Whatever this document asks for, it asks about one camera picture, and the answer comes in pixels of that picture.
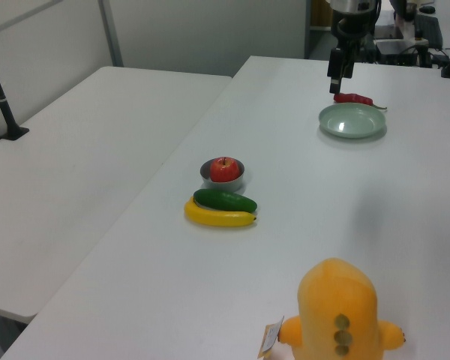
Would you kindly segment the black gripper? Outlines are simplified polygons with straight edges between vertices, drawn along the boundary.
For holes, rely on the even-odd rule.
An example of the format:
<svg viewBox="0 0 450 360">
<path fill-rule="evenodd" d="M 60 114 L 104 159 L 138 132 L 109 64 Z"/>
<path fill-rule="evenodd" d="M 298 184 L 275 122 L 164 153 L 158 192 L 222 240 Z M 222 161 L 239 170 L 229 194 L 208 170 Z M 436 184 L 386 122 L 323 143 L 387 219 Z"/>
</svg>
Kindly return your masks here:
<svg viewBox="0 0 450 360">
<path fill-rule="evenodd" d="M 341 90 L 343 77 L 351 79 L 356 60 L 356 46 L 372 32 L 376 22 L 375 13 L 333 13 L 331 34 L 337 38 L 337 48 L 330 52 L 327 76 L 330 78 L 329 92 Z"/>
</svg>

